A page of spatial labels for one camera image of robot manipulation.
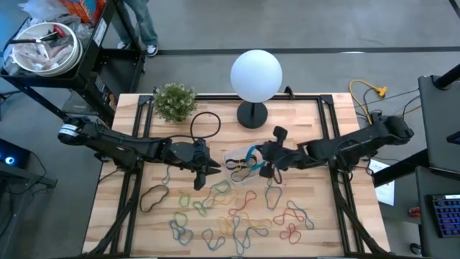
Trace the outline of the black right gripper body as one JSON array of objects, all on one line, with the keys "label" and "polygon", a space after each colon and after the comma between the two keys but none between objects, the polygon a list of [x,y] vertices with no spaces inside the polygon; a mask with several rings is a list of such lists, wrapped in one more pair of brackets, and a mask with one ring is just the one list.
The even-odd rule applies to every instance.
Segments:
[{"label": "black right gripper body", "polygon": [[310,164],[307,145],[298,145],[297,149],[290,149],[275,143],[276,158],[273,162],[276,169],[286,171],[288,168],[306,169]]}]

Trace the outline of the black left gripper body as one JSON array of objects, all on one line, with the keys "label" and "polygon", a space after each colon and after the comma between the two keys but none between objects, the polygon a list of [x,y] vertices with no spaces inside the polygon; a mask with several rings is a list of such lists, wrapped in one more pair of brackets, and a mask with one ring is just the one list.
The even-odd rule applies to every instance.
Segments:
[{"label": "black left gripper body", "polygon": [[167,164],[190,171],[201,171],[206,167],[200,167],[196,160],[196,142],[172,143],[167,149]]}]

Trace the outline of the wide black rubber band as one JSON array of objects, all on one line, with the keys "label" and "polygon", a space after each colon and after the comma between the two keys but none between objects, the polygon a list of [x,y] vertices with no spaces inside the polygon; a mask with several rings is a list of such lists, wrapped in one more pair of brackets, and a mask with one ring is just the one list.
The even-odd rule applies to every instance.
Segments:
[{"label": "wide black rubber band", "polygon": [[247,161],[245,159],[228,159],[224,163],[226,169],[234,170],[234,171],[241,171],[245,168],[248,168]]},{"label": "wide black rubber band", "polygon": [[166,185],[159,184],[150,187],[139,198],[139,209],[143,213],[148,213],[159,205],[169,194],[170,190]]},{"label": "wide black rubber band", "polygon": [[251,174],[251,171],[250,169],[244,169],[244,170],[240,170],[240,171],[233,171],[230,173],[230,179],[234,182],[234,183],[239,183],[239,182],[242,182],[242,181],[245,181]]}]

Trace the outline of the clear plastic bin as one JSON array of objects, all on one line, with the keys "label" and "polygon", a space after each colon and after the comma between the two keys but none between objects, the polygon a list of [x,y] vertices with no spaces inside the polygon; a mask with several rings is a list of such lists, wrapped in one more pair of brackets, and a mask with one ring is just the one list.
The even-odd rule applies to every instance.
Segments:
[{"label": "clear plastic bin", "polygon": [[[228,160],[228,159],[235,159],[235,160],[245,159],[247,151],[251,146],[255,145],[257,147],[258,145],[261,145],[261,144],[262,144],[262,142],[258,141],[258,142],[253,142],[251,144],[248,144],[248,145],[245,145],[245,146],[242,146],[242,147],[238,147],[238,148],[233,149],[233,150],[226,151],[223,154],[223,162],[225,163],[225,161]],[[258,151],[258,149],[256,151],[254,151],[254,154],[257,156],[257,159],[258,159],[259,162],[261,162],[263,160],[262,159],[262,154],[261,154],[260,151]],[[227,173],[227,175],[228,175],[228,177],[230,179],[230,173],[233,172],[234,170],[226,169],[225,165],[224,165],[224,170],[225,170],[225,172]],[[242,182],[239,182],[239,183],[234,183],[231,179],[230,179],[230,181],[232,183],[234,183],[234,184],[239,184],[239,185],[246,184],[249,181],[254,180],[256,177],[258,177],[259,176],[259,171],[260,171],[260,168],[255,170],[255,171],[251,171],[250,176],[245,181],[242,181]]]}]

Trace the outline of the green plant in black pot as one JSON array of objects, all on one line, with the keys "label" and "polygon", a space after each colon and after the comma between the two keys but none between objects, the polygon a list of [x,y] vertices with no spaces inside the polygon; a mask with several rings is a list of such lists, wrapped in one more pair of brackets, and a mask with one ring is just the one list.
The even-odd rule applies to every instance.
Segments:
[{"label": "green plant in black pot", "polygon": [[154,111],[166,122],[183,122],[196,110],[196,92],[182,83],[167,83],[153,91]]}]

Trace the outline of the white globe lamp, black base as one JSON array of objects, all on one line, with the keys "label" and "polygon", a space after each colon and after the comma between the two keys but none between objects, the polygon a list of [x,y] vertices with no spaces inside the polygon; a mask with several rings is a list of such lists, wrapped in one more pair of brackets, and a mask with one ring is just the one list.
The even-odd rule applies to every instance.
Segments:
[{"label": "white globe lamp, black base", "polygon": [[282,68],[278,59],[265,50],[249,50],[233,63],[230,81],[236,95],[243,100],[236,117],[243,127],[256,129],[268,118],[265,102],[282,85]]}]

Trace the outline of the black utility cart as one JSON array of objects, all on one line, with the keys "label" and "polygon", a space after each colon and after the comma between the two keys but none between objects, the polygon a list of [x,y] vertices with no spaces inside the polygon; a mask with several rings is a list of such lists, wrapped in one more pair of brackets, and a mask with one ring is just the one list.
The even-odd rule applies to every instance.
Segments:
[{"label": "black utility cart", "polygon": [[34,88],[70,89],[89,104],[98,118],[111,126],[116,107],[110,106],[109,99],[103,97],[103,92],[96,86],[96,79],[100,78],[116,98],[120,94],[131,94],[137,90],[145,63],[144,52],[132,29],[126,28],[131,39],[129,48],[116,49],[102,46],[107,29],[115,14],[120,16],[124,27],[128,25],[128,20],[121,13],[122,4],[122,0],[107,0],[91,35],[91,40],[83,52],[83,57],[71,71],[61,76],[45,78],[40,76],[10,76],[1,68],[0,77],[61,119],[69,115],[37,93]]}]

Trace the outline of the person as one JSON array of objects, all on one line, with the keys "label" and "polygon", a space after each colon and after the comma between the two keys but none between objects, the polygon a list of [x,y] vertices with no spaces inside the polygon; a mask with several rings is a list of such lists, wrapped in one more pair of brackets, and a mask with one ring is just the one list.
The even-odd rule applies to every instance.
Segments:
[{"label": "person", "polygon": [[126,25],[130,30],[134,30],[130,19],[129,13],[125,7],[127,5],[135,14],[137,24],[139,25],[139,34],[142,42],[146,45],[147,55],[154,57],[158,52],[158,36],[155,32],[150,12],[147,8],[149,0],[122,0],[124,3],[121,4],[119,10],[121,15],[115,14],[112,18],[111,23],[114,26],[116,33],[119,36],[120,41],[117,44],[118,49],[126,48],[131,43],[130,37],[127,34],[127,30],[124,28],[121,22],[120,16],[125,18]]}]

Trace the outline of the white bowl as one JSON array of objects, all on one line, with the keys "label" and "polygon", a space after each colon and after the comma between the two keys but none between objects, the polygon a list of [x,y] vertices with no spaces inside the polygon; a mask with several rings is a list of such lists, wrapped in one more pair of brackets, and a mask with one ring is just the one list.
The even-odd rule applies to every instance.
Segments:
[{"label": "white bowl", "polygon": [[17,64],[24,70],[34,73],[38,76],[42,76],[42,77],[60,76],[64,73],[67,73],[71,69],[73,69],[76,66],[76,64],[79,62],[83,54],[83,47],[82,47],[81,41],[77,38],[74,31],[65,24],[61,24],[57,22],[43,22],[43,23],[35,24],[35,25],[32,25],[26,28],[22,32],[20,32],[13,40],[39,39],[41,37],[51,35],[53,32],[54,24],[60,26],[61,29],[66,33],[66,36],[64,38],[57,38],[56,40],[46,41],[40,44],[43,44],[43,45],[46,44],[51,47],[54,47],[56,45],[70,44],[70,43],[74,44],[74,48],[73,48],[71,56],[62,65],[60,65],[57,68],[49,69],[46,71],[32,71],[29,68],[27,68],[25,64],[22,63],[22,60],[17,60],[12,54],[14,50],[14,46],[17,44],[8,45],[12,47],[12,51],[10,54],[10,57],[12,58],[12,62],[14,64]]}]

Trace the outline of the dark grey side desk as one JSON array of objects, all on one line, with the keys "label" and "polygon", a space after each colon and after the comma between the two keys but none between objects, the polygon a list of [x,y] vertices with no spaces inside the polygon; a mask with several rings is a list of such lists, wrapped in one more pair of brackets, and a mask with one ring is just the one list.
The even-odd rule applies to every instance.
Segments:
[{"label": "dark grey side desk", "polygon": [[446,90],[430,76],[418,78],[429,164],[460,173],[460,81]]}]

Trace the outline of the keyboard with coloured keys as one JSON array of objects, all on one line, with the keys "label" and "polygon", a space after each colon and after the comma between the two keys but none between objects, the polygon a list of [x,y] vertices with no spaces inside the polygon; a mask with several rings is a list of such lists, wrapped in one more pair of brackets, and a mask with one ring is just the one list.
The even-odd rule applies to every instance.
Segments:
[{"label": "keyboard with coloured keys", "polygon": [[429,195],[433,221],[440,238],[460,238],[460,194]]}]

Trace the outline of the orange cardboard box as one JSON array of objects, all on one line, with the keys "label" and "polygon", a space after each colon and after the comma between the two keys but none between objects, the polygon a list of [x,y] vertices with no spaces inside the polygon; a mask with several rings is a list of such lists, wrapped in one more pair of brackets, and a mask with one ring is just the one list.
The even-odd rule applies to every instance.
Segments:
[{"label": "orange cardboard box", "polygon": [[80,17],[82,23],[94,24],[93,0],[58,0],[70,14]]},{"label": "orange cardboard box", "polygon": [[91,11],[94,16],[98,16],[103,11],[106,0],[91,0]]}]

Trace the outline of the black computer case, blue light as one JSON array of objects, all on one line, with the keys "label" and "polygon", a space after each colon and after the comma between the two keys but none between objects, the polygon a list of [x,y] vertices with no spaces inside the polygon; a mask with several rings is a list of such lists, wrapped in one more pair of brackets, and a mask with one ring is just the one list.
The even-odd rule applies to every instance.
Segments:
[{"label": "black computer case, blue light", "polygon": [[0,162],[16,168],[25,169],[30,154],[29,150],[0,139]]}]

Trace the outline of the clear plastic bags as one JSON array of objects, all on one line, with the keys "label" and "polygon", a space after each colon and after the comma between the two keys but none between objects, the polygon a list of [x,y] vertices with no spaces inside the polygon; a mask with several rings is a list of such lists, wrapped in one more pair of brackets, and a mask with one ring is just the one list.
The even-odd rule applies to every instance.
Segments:
[{"label": "clear plastic bags", "polygon": [[54,47],[34,43],[17,44],[12,54],[30,70],[46,71],[62,65],[71,56],[73,48],[72,43]]}]

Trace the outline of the white plastic bag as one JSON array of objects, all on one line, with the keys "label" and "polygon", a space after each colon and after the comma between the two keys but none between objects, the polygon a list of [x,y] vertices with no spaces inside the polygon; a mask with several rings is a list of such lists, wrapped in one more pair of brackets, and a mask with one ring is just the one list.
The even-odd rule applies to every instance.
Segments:
[{"label": "white plastic bag", "polygon": [[64,14],[68,9],[59,0],[28,0],[18,7],[37,20],[50,20]]}]

